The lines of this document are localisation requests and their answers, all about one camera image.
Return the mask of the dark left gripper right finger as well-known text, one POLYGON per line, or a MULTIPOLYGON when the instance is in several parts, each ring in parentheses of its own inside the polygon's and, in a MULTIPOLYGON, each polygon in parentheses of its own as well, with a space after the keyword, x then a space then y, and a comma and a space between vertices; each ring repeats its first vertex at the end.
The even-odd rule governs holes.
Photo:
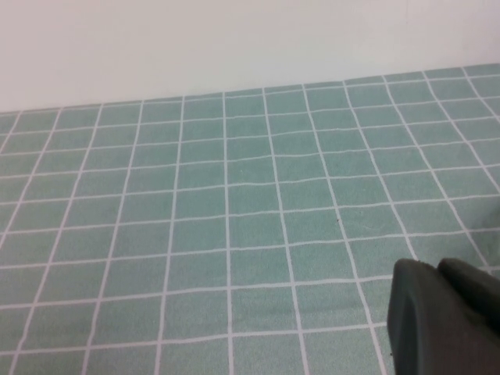
POLYGON ((498 333, 499 279, 460 259, 442 259, 437 270, 465 303, 498 333))

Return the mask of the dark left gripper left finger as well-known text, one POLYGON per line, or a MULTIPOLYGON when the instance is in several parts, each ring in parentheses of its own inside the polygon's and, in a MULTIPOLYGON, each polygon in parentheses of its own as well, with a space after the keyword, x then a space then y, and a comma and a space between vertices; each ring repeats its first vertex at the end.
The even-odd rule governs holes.
POLYGON ((433 267, 394 265, 387 332, 396 374, 497 374, 493 331, 433 267))

